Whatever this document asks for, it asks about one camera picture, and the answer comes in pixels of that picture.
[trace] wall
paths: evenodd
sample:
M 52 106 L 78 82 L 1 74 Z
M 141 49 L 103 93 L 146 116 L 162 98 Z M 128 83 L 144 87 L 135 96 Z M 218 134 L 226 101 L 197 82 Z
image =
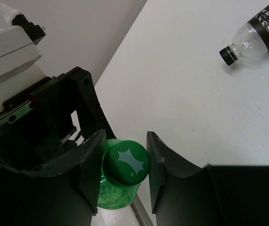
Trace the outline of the wall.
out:
M 46 27 L 38 65 L 47 76 L 75 66 L 91 72 L 94 83 L 119 47 L 146 0 L 2 0 L 29 21 Z M 8 27 L 0 17 L 0 28 Z

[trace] green liquid bottle body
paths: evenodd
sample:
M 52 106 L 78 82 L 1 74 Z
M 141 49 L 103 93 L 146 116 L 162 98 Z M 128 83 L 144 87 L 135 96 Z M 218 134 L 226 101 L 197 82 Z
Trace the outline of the green liquid bottle body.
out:
M 146 150 L 134 141 L 108 140 L 106 148 L 102 163 L 98 206 L 107 210 L 116 210 L 134 201 L 140 182 L 148 174 L 149 158 Z M 134 161 L 131 161 L 131 155 L 127 155 L 130 151 L 133 153 Z

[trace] white star logo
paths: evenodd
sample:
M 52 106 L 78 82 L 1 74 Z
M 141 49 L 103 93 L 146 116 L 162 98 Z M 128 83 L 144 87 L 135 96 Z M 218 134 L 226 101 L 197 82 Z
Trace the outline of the white star logo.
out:
M 136 175 L 138 174 L 138 172 L 144 170 L 144 168 L 143 168 L 144 162 L 138 161 L 136 158 L 134 158 L 131 151 L 130 151 L 130 148 L 126 152 L 119 152 L 118 151 L 118 154 L 119 154 L 118 161 L 123 161 L 123 162 L 127 163 L 128 165 L 130 165 L 133 168 Z

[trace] white table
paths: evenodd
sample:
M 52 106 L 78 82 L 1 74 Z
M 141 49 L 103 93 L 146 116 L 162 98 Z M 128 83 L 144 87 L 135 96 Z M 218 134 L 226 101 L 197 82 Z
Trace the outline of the white table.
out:
M 96 85 L 117 137 L 146 145 L 154 131 L 198 166 L 269 164 L 269 54 L 232 67 L 219 55 L 268 4 L 148 0 Z M 151 214 L 148 180 L 139 196 Z

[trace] bottle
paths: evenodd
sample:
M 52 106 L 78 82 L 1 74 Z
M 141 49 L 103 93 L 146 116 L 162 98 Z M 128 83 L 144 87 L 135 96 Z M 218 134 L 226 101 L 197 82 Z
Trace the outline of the bottle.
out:
M 130 205 L 149 167 L 149 155 L 139 143 L 108 140 L 102 160 L 98 206 L 116 210 Z
M 233 44 L 220 51 L 227 65 L 239 58 L 257 58 L 269 51 L 269 5 L 244 24 L 235 34 Z

